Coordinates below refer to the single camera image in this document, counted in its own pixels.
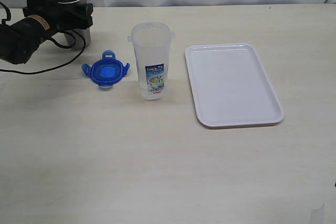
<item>metal cup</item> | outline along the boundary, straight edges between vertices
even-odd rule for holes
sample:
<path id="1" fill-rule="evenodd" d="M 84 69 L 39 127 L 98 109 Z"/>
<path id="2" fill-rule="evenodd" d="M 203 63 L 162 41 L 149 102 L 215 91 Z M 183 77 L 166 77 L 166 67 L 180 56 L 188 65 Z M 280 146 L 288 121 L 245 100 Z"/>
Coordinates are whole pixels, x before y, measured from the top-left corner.
<path id="1" fill-rule="evenodd" d="M 59 4 L 62 5 L 82 5 L 82 4 L 86 4 L 86 0 L 57 0 L 57 2 Z M 90 28 L 87 28 L 85 30 L 83 29 L 75 29 L 76 32 L 78 32 L 80 35 L 82 35 L 85 39 L 86 42 L 86 46 L 88 46 L 91 42 L 91 35 L 90 35 Z M 79 37 L 76 33 L 72 32 L 72 31 L 68 31 L 69 33 L 73 34 L 74 37 L 76 38 L 76 43 L 74 45 L 74 47 L 72 47 L 73 50 L 80 50 L 83 48 L 83 40 L 81 37 Z M 69 36 L 64 34 L 65 39 L 67 40 L 67 43 L 69 45 L 72 45 L 74 43 L 74 39 Z"/>

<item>black cable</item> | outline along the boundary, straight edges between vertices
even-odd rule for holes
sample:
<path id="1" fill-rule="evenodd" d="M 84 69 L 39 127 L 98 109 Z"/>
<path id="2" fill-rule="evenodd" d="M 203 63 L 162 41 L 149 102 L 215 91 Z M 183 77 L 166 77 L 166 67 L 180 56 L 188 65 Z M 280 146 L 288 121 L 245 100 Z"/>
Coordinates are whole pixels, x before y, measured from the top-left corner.
<path id="1" fill-rule="evenodd" d="M 64 64 L 61 64 L 61 65 L 58 65 L 58 66 L 53 67 L 53 68 L 48 68 L 48 69 L 44 69 L 44 70 L 36 71 L 36 72 L 21 72 L 21 71 L 17 71 L 17 70 L 9 70 L 9 69 L 0 69 L 0 72 L 19 73 L 19 74 L 32 75 L 32 74 L 39 74 L 39 73 L 45 73 L 45 72 L 53 71 L 55 69 L 59 69 L 59 68 L 65 67 L 66 65 L 69 65 L 69 64 L 73 63 L 84 52 L 85 47 L 86 47 L 86 41 L 85 41 L 84 37 L 81 34 L 79 34 L 77 31 L 75 31 L 73 29 L 71 31 L 73 31 L 75 34 L 77 34 L 79 37 L 81 37 L 81 39 L 83 40 L 83 47 L 82 47 L 81 51 L 75 57 L 73 57 L 71 60 L 69 60 L 68 62 L 66 62 Z M 73 36 L 73 38 L 75 39 L 75 42 L 74 42 L 73 45 L 71 45 L 71 47 L 73 47 L 75 45 L 75 43 L 76 43 L 76 38 L 74 36 Z M 48 38 L 48 40 L 50 40 L 51 42 L 53 42 L 58 47 L 61 46 L 61 48 L 62 48 L 62 46 L 64 46 L 64 45 L 61 45 L 60 43 L 58 43 L 57 41 L 55 41 L 52 38 Z"/>

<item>blue lid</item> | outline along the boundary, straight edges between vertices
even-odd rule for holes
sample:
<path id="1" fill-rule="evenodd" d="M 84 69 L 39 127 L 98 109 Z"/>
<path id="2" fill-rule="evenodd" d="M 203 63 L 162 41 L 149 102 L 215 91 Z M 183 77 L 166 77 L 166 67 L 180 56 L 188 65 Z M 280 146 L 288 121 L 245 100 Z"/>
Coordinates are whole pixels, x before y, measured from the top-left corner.
<path id="1" fill-rule="evenodd" d="M 82 70 L 99 87 L 110 88 L 113 84 L 119 82 L 130 68 L 129 63 L 124 66 L 122 62 L 115 59 L 115 56 L 114 52 L 106 50 L 103 53 L 102 60 L 98 60 L 92 67 L 84 64 Z"/>

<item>plastic tray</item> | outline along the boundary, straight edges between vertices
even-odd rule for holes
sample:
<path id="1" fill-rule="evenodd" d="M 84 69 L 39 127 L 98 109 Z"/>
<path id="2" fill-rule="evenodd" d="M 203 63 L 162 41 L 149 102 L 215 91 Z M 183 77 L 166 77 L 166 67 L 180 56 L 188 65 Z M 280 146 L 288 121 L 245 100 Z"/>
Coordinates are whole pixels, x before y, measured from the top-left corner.
<path id="1" fill-rule="evenodd" d="M 191 46 L 185 57 L 196 114 L 205 126 L 266 126 L 284 118 L 253 46 Z"/>

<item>table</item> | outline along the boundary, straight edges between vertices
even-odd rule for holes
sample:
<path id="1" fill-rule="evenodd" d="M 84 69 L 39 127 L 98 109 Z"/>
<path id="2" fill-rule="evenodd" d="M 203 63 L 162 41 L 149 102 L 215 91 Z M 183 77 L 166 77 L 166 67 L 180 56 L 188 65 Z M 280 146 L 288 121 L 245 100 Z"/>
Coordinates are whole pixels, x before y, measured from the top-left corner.
<path id="1" fill-rule="evenodd" d="M 5 75 L 0 223 L 309 223 L 323 202 L 324 223 L 336 222 L 336 5 L 95 8 L 93 18 L 92 43 L 73 64 Z M 176 38 L 167 94 L 146 101 L 127 35 L 152 20 Z M 281 124 L 198 123 L 184 50 L 232 42 L 256 47 Z M 131 69 L 102 92 L 80 66 L 106 49 Z M 46 42 L 26 65 L 0 67 L 40 70 L 73 55 Z"/>

